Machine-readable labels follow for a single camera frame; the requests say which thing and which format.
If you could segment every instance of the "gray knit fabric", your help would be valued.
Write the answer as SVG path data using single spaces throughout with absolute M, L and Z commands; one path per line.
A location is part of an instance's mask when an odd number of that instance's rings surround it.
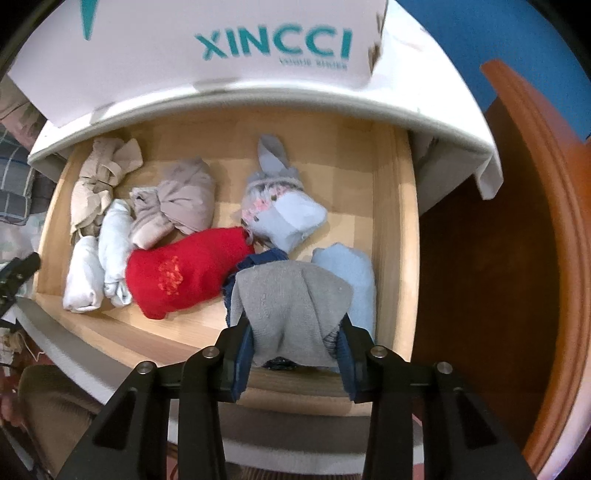
M 336 367 L 336 336 L 351 304 L 350 285 L 324 268 L 292 260 L 236 274 L 230 325 L 245 311 L 254 334 L 254 364 L 278 356 L 299 365 Z

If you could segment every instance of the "blue wall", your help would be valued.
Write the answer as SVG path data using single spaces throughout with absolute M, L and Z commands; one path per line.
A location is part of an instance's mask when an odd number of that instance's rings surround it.
M 591 133 L 591 81 L 526 0 L 397 1 L 441 45 L 483 111 L 496 95 L 479 68 L 500 58 L 543 93 L 582 140 Z

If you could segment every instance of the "white shelf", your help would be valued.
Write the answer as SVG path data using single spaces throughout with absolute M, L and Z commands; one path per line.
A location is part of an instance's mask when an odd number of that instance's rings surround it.
M 30 160 L 162 113 L 257 103 L 338 110 L 430 132 L 479 153 L 493 156 L 495 151 L 486 121 L 460 74 L 422 26 L 392 1 L 385 20 L 382 56 L 371 81 L 362 89 L 273 80 L 206 88 L 181 85 L 114 103 L 60 128 L 47 122 Z

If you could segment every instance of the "red sock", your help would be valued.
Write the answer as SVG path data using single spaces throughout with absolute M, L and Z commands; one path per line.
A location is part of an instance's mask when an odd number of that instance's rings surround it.
M 134 250 L 125 278 L 150 319 L 188 309 L 220 294 L 238 262 L 254 253 L 242 227 L 210 228 L 153 250 Z

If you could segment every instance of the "teal logo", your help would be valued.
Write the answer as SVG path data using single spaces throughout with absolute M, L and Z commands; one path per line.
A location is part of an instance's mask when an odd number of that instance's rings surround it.
M 320 48 L 317 43 L 321 37 L 328 37 L 332 48 Z M 323 59 L 348 60 L 353 31 L 348 28 L 338 30 L 329 25 L 318 25 L 304 32 L 301 25 L 289 23 L 279 26 L 270 34 L 265 25 L 259 25 L 256 33 L 238 27 L 236 30 L 226 28 L 223 34 L 221 30 L 214 30 L 209 37 L 197 34 L 195 38 L 205 47 L 204 60 L 241 55 L 249 57 L 253 50 L 270 55 L 271 48 L 291 56 L 303 55 L 307 51 Z
M 82 32 L 84 38 L 90 40 L 92 25 L 95 23 L 96 4 L 99 0 L 80 0 L 80 14 L 82 15 Z

